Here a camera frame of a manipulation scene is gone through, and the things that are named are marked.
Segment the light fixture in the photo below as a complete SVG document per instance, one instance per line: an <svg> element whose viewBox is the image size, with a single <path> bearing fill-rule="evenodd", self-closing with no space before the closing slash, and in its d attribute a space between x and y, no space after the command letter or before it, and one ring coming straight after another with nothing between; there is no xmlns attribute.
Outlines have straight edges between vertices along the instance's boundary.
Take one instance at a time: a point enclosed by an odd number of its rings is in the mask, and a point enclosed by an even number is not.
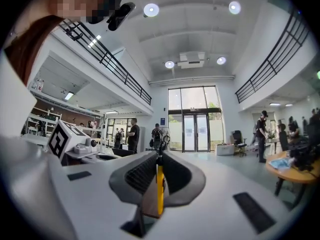
<svg viewBox="0 0 320 240"><path fill-rule="evenodd" d="M110 115L110 114L118 114L117 111L109 111L109 112L104 112L106 115Z"/></svg>
<svg viewBox="0 0 320 240"><path fill-rule="evenodd" d="M154 3L148 3L144 9L143 12L148 17L154 17L157 16L159 13L159 6Z"/></svg>
<svg viewBox="0 0 320 240"><path fill-rule="evenodd" d="M68 101L73 95L74 95L74 93L69 91L68 94L65 96L64 99L65 99L66 101Z"/></svg>
<svg viewBox="0 0 320 240"><path fill-rule="evenodd" d="M216 63L218 63L219 65L223 65L225 64L227 61L227 59L225 57L219 57L216 61Z"/></svg>
<svg viewBox="0 0 320 240"><path fill-rule="evenodd" d="M232 14L238 14L240 13L241 11L241 5L239 2L237 1L232 1L230 4L229 4L229 11L230 13Z"/></svg>
<svg viewBox="0 0 320 240"><path fill-rule="evenodd" d="M169 60L164 65L167 69L172 69L175 66L175 63L173 61Z"/></svg>
<svg viewBox="0 0 320 240"><path fill-rule="evenodd" d="M92 42L89 43L88 47L91 48L91 47L97 42L97 40L99 40L100 38L101 38L101 35L98 34L98 35L95 37L95 39L93 39Z"/></svg>

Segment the box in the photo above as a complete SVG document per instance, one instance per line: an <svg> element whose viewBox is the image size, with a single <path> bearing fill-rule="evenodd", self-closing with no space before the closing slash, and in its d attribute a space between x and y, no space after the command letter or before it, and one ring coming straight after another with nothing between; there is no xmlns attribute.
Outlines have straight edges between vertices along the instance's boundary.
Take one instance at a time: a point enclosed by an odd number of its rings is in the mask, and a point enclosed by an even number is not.
<svg viewBox="0 0 320 240"><path fill-rule="evenodd" d="M215 154L217 156L229 156L235 153L235 145L215 145Z"/></svg>

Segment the double door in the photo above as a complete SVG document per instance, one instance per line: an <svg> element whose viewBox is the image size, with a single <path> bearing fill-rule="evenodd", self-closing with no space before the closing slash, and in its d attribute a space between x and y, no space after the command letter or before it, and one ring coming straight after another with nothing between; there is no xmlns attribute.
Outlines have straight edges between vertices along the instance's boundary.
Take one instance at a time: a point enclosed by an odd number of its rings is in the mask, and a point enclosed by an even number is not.
<svg viewBox="0 0 320 240"><path fill-rule="evenodd" d="M208 114L184 114L182 152L209 152L210 131Z"/></svg>

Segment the door frame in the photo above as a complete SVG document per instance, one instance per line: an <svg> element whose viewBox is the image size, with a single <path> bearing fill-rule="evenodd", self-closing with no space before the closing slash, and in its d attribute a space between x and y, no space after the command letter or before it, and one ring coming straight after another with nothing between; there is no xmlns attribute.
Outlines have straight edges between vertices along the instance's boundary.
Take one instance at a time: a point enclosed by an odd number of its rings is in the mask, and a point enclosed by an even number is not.
<svg viewBox="0 0 320 240"><path fill-rule="evenodd" d="M205 115L206 117L206 135L207 135L207 149L199 150L199 131L198 131L198 115ZM185 150L185 116L193 116L193 128L194 128L194 150ZM210 152L210 126L209 126L209 113L196 112L196 113L183 113L182 114L182 152Z"/></svg>

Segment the ceiling vent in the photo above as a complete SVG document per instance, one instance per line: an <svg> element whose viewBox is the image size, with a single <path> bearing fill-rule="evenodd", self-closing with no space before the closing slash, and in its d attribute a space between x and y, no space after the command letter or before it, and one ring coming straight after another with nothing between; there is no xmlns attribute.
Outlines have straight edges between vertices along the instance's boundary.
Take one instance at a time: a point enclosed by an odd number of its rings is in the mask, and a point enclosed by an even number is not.
<svg viewBox="0 0 320 240"><path fill-rule="evenodd" d="M190 51L180 53L180 62L177 63L182 69L202 68L205 64L205 52Z"/></svg>

